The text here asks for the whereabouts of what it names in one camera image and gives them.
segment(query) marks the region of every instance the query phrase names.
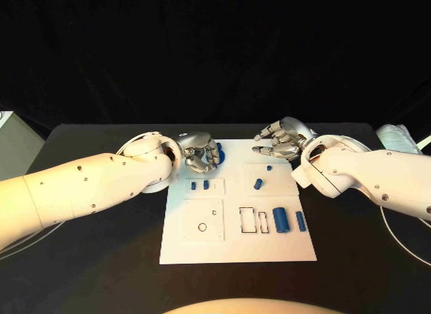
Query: black curtain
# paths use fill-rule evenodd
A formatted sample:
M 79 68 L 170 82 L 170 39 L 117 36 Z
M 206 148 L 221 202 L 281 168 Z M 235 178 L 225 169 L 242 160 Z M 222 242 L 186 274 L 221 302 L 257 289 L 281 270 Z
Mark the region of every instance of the black curtain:
M 0 108 L 61 123 L 404 123 L 431 132 L 431 8 L 0 1 Z

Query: blue cylinder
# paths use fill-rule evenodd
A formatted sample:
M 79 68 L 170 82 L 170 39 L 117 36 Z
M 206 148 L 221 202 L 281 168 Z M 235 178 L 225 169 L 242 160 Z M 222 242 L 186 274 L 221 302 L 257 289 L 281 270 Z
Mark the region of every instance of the blue cylinder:
M 262 180 L 261 179 L 255 180 L 255 190 L 261 188 L 261 185 L 262 185 Z
M 290 232 L 288 217 L 286 216 L 286 210 L 283 207 L 277 207 L 271 211 L 274 213 L 274 225 L 277 227 L 277 233 L 284 234 Z
M 304 220 L 303 220 L 303 214 L 301 214 L 301 211 L 297 211 L 296 212 L 296 215 L 297 215 L 297 223 L 299 223 L 299 229 L 300 231 L 307 231 L 307 228 L 304 227 Z

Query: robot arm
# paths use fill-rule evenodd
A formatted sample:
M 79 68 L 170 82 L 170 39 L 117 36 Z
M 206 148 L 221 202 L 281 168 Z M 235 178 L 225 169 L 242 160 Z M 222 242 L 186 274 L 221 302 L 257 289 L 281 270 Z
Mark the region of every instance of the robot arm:
M 313 131 L 306 135 L 286 131 L 290 136 L 283 140 L 277 133 L 281 135 L 281 130 L 293 129 L 293 123 L 299 122 L 301 129 L 296 121 L 283 119 L 273 124 L 275 128 L 268 126 L 264 130 L 274 132 L 274 146 L 252 150 L 288 160 L 301 154 L 301 165 L 291 173 L 300 186 L 306 188 L 313 184 L 330 198 L 348 188 L 356 188 L 375 204 L 431 220 L 431 157 L 389 150 L 371 151 L 355 139 L 339 135 L 317 137 Z M 287 151 L 296 152 L 293 156 L 283 154 L 284 145 Z
M 216 169 L 218 149 L 208 133 L 175 139 L 157 132 L 141 134 L 118 154 L 90 156 L 2 181 L 0 250 L 48 226 L 103 211 L 140 192 L 164 189 L 177 180 L 182 157 L 193 171 Z

